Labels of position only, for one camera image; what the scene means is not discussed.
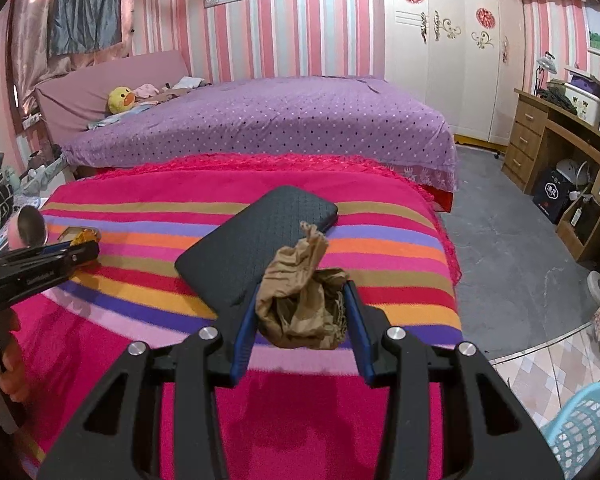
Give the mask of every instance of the purple bedspread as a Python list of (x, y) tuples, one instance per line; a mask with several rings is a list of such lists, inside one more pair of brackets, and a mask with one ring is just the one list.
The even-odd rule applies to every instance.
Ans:
[(193, 90), (62, 147), (70, 164), (129, 168), (196, 153), (362, 155), (455, 191), (442, 115), (374, 78), (256, 79)]

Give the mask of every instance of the striped blanket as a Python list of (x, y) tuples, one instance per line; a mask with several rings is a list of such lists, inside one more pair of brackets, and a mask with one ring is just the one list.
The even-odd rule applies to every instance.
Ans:
[[(461, 340), (455, 255), (431, 206), (400, 178), (360, 171), (197, 170), (117, 172), (62, 186), (44, 208), (50, 235), (102, 231), (100, 265), (16, 307), (32, 383), (27, 433), (44, 457), (84, 397), (132, 340), (182, 341), (214, 313), (174, 270), (179, 254), (281, 185), (337, 203), (322, 266), (343, 267), (362, 300), (424, 342)], [(440, 393), (432, 398), (430, 478), (441, 477)], [(387, 392), (357, 377), (348, 342), (335, 351), (283, 350), (259, 338), (234, 390), (218, 391), (233, 480), (371, 479)], [(162, 476), (173, 478), (173, 388), (164, 396)]]

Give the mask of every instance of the black textured cover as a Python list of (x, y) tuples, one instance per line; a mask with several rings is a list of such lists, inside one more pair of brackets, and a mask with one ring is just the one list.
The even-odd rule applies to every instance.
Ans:
[(334, 203), (297, 187), (277, 187), (187, 249), (175, 267), (221, 315), (240, 303), (280, 247), (293, 247), (304, 237), (301, 221), (325, 232), (337, 216)]

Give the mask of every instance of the bed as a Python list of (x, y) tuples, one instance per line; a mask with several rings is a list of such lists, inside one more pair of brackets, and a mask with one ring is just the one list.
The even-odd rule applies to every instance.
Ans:
[(177, 51), (127, 57), (43, 82), (48, 132), (70, 164), (131, 168), (200, 153), (358, 155), (427, 186), (445, 210), (458, 158), (442, 115), (370, 77), (256, 79), (195, 89), (119, 123), (103, 118), (109, 91), (173, 85), (188, 75)]
[[(132, 340), (183, 340), (213, 318), (178, 277), (177, 256), (268, 190), (291, 184), (339, 207), (323, 266), (341, 266), (362, 300), (423, 341), (461, 341), (454, 248), (427, 195), (380, 164), (334, 156), (188, 156), (60, 187), (50, 236), (102, 231), (100, 266), (16, 306), (32, 395), (25, 442), (43, 460), (88, 391)], [(432, 384), (429, 478), (442, 477), (440, 389)], [(387, 391), (358, 377), (350, 345), (283, 350), (258, 339), (235, 390), (217, 392), (232, 480), (371, 480)], [(173, 479), (173, 389), (163, 403), (162, 477)]]

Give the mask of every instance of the tiled floor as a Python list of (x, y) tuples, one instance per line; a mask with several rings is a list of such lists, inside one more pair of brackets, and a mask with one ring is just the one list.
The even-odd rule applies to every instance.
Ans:
[(600, 343), (587, 324), (563, 338), (497, 359), (494, 366), (534, 422), (543, 426), (584, 386), (600, 381)]

